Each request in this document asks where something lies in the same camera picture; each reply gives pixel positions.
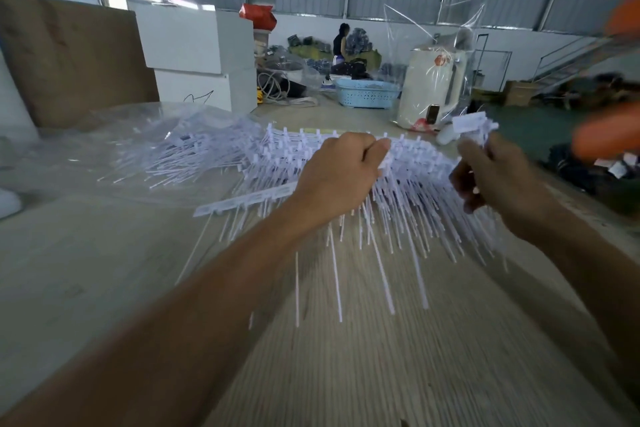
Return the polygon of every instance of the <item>metal staircase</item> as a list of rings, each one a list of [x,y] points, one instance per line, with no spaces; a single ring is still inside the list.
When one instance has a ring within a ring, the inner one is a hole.
[[[572,76],[580,74],[585,69],[601,61],[620,56],[640,47],[640,41],[637,39],[612,37],[598,39],[593,42],[588,41],[588,39],[590,38],[581,37],[542,56],[531,82],[537,83],[542,92],[568,80]],[[544,59],[558,53],[562,54],[562,56],[543,64]]]

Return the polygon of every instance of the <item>black tank top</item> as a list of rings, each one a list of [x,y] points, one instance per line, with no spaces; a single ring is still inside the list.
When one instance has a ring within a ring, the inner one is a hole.
[[[340,47],[342,46],[342,34],[338,34],[335,36],[333,40],[333,55],[341,56],[342,52],[340,51]]]

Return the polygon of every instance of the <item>blurry orange handle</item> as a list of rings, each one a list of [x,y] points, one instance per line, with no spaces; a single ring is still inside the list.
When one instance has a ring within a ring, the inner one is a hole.
[[[640,149],[640,102],[594,115],[573,133],[573,153],[583,160],[614,158]]]

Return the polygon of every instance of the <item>laundry basket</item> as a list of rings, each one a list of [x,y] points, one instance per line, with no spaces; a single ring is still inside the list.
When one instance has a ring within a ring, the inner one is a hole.
[[[385,81],[336,80],[338,101],[345,107],[391,108],[400,87]]]

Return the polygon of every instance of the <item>woman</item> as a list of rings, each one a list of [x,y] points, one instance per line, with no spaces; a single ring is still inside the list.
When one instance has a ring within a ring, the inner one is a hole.
[[[333,62],[332,66],[347,61],[347,34],[349,33],[348,24],[340,24],[340,33],[333,40]]]

